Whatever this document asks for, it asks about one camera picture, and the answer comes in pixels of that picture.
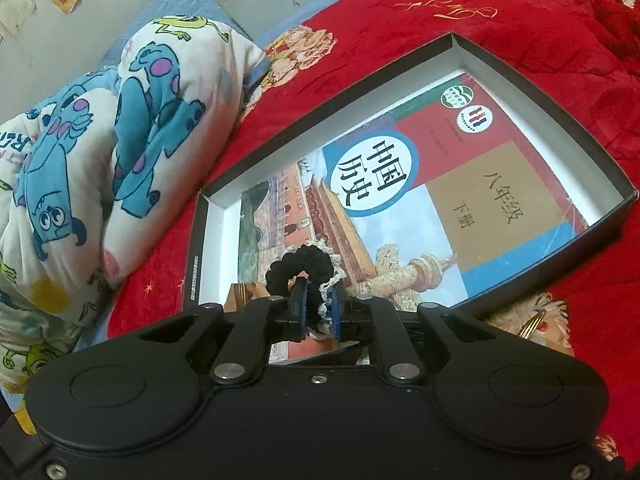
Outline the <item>black scrunchie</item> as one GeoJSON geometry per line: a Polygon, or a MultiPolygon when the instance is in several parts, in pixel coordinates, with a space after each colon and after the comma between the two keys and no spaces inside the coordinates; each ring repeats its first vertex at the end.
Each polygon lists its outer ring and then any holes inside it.
{"type": "Polygon", "coordinates": [[[301,276],[308,281],[306,310],[318,318],[323,304],[320,286],[334,275],[329,254],[316,245],[303,245],[273,261],[266,273],[266,289],[273,296],[288,296],[288,282],[301,276]]]}

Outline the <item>blue knitted scrunchie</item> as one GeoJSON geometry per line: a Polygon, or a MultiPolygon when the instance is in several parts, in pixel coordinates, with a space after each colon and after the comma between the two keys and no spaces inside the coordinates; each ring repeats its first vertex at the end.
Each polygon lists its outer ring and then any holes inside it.
{"type": "Polygon", "coordinates": [[[330,310],[331,292],[345,276],[342,257],[324,240],[308,242],[299,248],[302,271],[307,275],[307,318],[323,320],[330,310]]]}

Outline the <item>Chinese history textbook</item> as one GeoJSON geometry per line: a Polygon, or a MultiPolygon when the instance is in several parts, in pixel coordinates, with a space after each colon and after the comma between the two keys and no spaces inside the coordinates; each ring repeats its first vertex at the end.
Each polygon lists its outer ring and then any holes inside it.
{"type": "Polygon", "coordinates": [[[241,196],[236,274],[324,240],[345,285],[412,310],[486,292],[585,231],[536,148],[469,74],[391,106],[241,196]]]}

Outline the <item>gold hair clip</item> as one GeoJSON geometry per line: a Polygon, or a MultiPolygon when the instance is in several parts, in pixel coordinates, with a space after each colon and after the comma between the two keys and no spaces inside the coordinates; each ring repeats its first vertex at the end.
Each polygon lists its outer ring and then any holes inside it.
{"type": "Polygon", "coordinates": [[[547,311],[544,309],[538,309],[536,314],[530,318],[518,332],[518,336],[524,339],[528,339],[533,333],[536,332],[538,326],[544,322],[547,311]]]}

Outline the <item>black shallow cardboard box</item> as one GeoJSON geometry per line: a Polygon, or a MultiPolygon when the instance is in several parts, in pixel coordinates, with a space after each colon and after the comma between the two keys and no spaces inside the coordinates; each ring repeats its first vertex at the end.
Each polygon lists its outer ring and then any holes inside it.
{"type": "Polygon", "coordinates": [[[588,259],[638,192],[536,84],[441,36],[279,132],[198,194],[183,303],[328,246],[355,294],[482,318],[588,259]]]}

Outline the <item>cartoon monster print duvet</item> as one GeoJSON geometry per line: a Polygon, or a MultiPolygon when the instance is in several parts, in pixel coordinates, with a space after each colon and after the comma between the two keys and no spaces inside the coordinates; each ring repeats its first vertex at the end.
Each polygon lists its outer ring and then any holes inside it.
{"type": "Polygon", "coordinates": [[[227,24],[165,16],[2,125],[1,392],[26,434],[28,382],[198,192],[269,67],[227,24]]]}

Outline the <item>red plush bed blanket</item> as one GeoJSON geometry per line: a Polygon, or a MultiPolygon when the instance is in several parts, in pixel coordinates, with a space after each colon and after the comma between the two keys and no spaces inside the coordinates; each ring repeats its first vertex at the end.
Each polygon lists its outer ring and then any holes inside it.
{"type": "MultiPolygon", "coordinates": [[[[270,84],[214,157],[220,176],[303,114],[446,32],[497,55],[564,107],[639,177],[639,9],[626,0],[316,0],[295,25],[326,32],[311,66],[270,84]]],[[[610,390],[599,448],[639,460],[639,215],[544,290],[568,309],[570,343],[610,390]]]]}

